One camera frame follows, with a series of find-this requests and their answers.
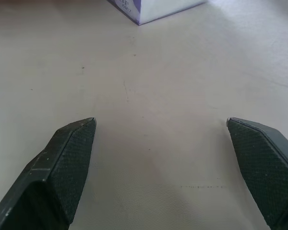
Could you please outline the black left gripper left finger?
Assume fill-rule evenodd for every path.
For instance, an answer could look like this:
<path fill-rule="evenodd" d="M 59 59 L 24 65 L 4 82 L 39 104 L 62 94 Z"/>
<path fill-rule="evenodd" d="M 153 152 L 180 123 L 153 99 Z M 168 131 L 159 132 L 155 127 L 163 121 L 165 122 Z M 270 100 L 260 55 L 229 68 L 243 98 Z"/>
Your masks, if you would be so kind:
<path fill-rule="evenodd" d="M 58 129 L 0 202 L 0 230 L 69 230 L 88 175 L 93 117 Z"/>

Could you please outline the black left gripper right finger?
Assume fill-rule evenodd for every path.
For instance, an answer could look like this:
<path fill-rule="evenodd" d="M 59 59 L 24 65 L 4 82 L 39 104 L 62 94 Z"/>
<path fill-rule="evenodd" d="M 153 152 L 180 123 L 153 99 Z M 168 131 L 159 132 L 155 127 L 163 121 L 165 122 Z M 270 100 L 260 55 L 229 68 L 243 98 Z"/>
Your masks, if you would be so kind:
<path fill-rule="evenodd" d="M 230 117 L 241 175 L 271 230 L 288 230 L 288 140 L 263 124 Z"/>

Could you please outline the white and purple carton box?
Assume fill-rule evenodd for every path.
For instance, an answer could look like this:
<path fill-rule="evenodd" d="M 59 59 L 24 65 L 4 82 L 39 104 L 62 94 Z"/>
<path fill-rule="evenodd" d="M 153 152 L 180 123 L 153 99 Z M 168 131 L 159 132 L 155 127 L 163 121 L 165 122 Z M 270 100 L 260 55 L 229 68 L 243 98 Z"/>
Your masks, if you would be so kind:
<path fill-rule="evenodd" d="M 136 25 L 188 10 L 208 0 L 107 0 Z"/>

